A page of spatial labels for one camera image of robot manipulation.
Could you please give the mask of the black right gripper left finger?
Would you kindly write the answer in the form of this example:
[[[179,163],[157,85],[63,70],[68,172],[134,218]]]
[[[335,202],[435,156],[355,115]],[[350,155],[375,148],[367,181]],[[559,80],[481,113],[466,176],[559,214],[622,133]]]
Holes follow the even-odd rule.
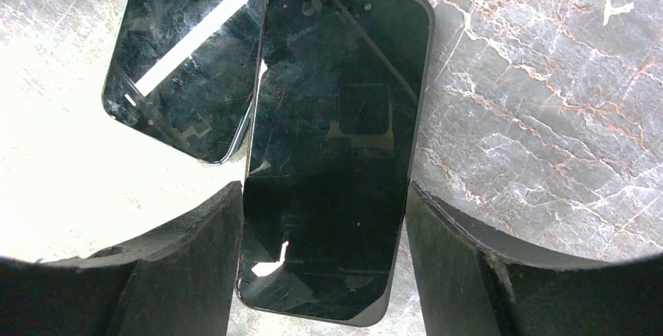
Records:
[[[224,335],[242,186],[87,258],[1,261],[4,335]]]

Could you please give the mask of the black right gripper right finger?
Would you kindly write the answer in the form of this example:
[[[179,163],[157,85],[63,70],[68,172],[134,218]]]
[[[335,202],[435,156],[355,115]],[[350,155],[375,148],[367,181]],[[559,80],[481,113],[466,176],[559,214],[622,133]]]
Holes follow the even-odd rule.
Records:
[[[659,335],[662,257],[620,263],[534,245],[412,182],[406,227],[429,335]]]

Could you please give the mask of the dark grey phone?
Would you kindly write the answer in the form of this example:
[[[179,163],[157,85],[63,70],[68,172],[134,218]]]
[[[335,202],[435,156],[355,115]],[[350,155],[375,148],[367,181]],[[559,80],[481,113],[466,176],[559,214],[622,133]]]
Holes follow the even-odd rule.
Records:
[[[388,307],[435,27],[427,0],[267,0],[235,292],[367,327]]]

